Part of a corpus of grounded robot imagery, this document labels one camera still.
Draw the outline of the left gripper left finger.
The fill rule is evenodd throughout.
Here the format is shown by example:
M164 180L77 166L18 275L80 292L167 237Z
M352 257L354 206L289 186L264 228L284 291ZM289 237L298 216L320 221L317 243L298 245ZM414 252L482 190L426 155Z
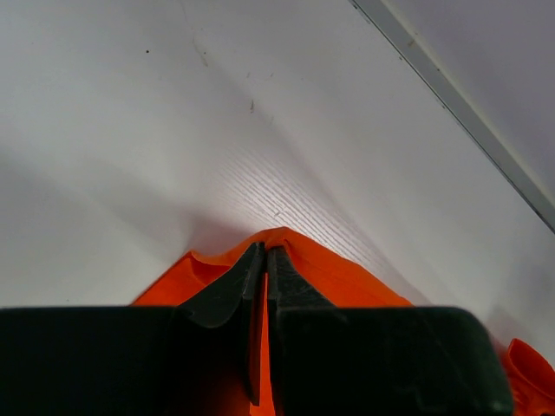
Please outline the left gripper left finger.
M176 406L250 406L260 401L265 247L239 260L176 310Z

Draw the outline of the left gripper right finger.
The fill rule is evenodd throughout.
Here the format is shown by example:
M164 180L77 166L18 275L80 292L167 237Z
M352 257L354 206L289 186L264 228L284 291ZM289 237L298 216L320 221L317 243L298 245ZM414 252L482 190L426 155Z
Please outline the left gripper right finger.
M285 247L278 246L269 250L267 271L271 395L276 415L284 415L284 348L278 328L278 313L287 308L334 308L335 305L298 273Z

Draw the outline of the orange t shirt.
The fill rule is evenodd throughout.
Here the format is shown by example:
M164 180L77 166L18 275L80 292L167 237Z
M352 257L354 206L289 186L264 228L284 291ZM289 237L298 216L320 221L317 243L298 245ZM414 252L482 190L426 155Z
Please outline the orange t shirt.
M133 302L134 305L179 305L227 272L253 243L267 249L282 246L296 270L340 307L408 306L360 264L336 254L287 227L259 231L227 251L216 254L189 250ZM499 348L516 415L554 413L554 369L537 350L514 338Z

